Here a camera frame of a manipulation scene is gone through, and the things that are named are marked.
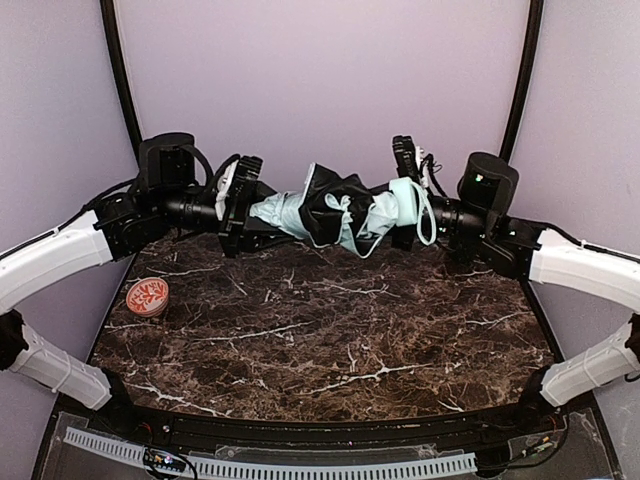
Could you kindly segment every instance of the dark brown marble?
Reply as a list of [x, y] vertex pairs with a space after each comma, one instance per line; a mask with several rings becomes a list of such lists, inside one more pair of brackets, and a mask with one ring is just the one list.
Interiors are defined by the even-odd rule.
[[[126, 290], [159, 276], [160, 318]], [[551, 355], [515, 281], [437, 248], [291, 244], [224, 258], [215, 236], [142, 252], [107, 321], [95, 365], [136, 403], [289, 421], [384, 420], [514, 402]]]

